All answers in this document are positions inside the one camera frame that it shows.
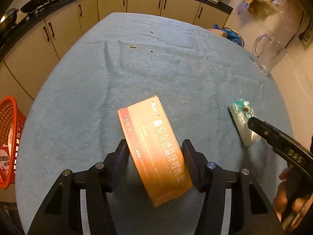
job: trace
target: orange basket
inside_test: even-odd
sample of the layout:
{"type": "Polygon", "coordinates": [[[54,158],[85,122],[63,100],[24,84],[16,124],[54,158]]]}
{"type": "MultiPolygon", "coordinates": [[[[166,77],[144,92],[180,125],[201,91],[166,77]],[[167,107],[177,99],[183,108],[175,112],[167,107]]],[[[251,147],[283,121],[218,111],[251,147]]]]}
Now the orange basket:
{"type": "MultiPolygon", "coordinates": [[[[3,147],[3,145],[8,145],[11,128],[13,134],[8,171],[4,166],[0,166],[0,188],[2,189],[7,189],[11,183],[15,182],[16,158],[18,153],[16,147],[18,147],[18,140],[20,140],[25,121],[26,117],[18,109],[14,97],[5,97],[0,104],[0,149],[4,150],[7,155],[9,155],[9,148],[3,147]]],[[[0,161],[8,159],[7,156],[0,156],[0,158],[0,161]]]]}

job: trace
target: mug handle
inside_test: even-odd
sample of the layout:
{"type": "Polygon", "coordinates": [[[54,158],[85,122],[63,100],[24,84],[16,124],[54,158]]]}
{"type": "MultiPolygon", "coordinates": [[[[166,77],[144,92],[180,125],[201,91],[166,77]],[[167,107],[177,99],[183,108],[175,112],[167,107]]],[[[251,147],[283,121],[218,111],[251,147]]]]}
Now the mug handle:
{"type": "Polygon", "coordinates": [[[253,49],[252,52],[254,55],[257,55],[258,57],[260,56],[257,52],[256,52],[256,46],[258,45],[258,43],[260,42],[261,39],[263,39],[264,37],[269,38],[270,40],[272,39],[272,37],[268,34],[268,33],[262,33],[259,37],[256,38],[256,40],[253,43],[253,49]]]}

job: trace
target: clear glass cup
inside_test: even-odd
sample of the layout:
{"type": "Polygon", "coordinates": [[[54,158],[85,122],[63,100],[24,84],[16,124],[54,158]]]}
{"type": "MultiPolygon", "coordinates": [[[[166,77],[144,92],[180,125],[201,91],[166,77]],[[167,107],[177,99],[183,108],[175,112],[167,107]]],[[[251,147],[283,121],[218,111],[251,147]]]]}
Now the clear glass cup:
{"type": "Polygon", "coordinates": [[[256,55],[254,63],[259,71],[267,76],[271,70],[280,62],[287,54],[287,50],[281,43],[268,33],[263,33],[256,38],[253,43],[253,54],[256,55]],[[266,38],[268,42],[260,53],[257,53],[256,48],[260,40],[266,38]]]}

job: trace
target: red plastic basket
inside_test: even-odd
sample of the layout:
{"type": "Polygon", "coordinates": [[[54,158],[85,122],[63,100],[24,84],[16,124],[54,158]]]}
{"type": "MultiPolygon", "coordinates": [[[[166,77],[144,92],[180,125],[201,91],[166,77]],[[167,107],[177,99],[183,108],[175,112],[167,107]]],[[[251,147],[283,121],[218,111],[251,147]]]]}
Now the red plastic basket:
{"type": "Polygon", "coordinates": [[[18,146],[17,140],[18,133],[22,134],[26,117],[18,109],[16,100],[13,96],[5,97],[0,104],[0,146],[1,149],[7,151],[7,147],[2,147],[3,144],[8,145],[9,132],[12,127],[13,137],[12,137],[12,148],[9,162],[9,171],[8,174],[4,174],[3,170],[0,170],[0,173],[4,178],[3,182],[0,181],[0,188],[7,189],[11,183],[15,182],[15,167],[16,167],[16,157],[18,146]]]}

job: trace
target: table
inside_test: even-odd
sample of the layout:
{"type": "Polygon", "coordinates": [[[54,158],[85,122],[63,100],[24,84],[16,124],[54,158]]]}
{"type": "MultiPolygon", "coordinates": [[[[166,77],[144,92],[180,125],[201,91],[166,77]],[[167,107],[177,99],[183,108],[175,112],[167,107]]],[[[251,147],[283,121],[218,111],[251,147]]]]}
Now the table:
{"type": "MultiPolygon", "coordinates": [[[[287,164],[264,140],[244,149],[228,112],[232,101],[246,98],[258,118],[292,136],[275,81],[252,60],[235,43],[172,19],[113,13],[96,24],[61,59],[27,118],[16,170],[25,232],[62,170],[86,170],[115,151],[124,137],[117,110],[154,95],[180,144],[189,138],[222,168],[249,169],[272,200],[287,164]]],[[[132,158],[120,185],[108,194],[119,235],[193,234],[203,198],[192,188],[155,208],[132,158]]],[[[89,234],[85,202],[82,220],[89,234]]]]}

